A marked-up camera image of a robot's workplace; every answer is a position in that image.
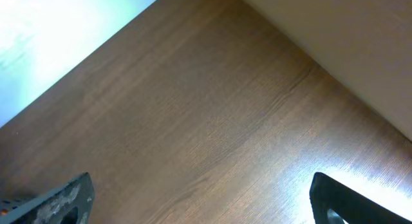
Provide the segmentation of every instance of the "brown wall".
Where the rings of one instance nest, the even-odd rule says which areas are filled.
[[[412,0],[247,0],[412,138]]]

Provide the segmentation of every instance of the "beige panel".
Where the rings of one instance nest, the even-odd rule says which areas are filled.
[[[247,0],[412,138],[412,0]]]

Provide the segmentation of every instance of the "small orange dot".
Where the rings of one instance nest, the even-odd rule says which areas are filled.
[[[8,211],[6,209],[2,209],[0,211],[0,215],[2,215],[2,216],[6,215],[7,213],[8,213]]]

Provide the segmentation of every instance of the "wood grain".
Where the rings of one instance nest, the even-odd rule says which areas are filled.
[[[314,172],[409,202],[411,151],[243,1],[159,0],[0,129],[0,192],[87,171],[90,223],[313,223]]]

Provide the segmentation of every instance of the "white and blue surface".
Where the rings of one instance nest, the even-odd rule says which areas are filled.
[[[0,127],[155,0],[0,0]]]

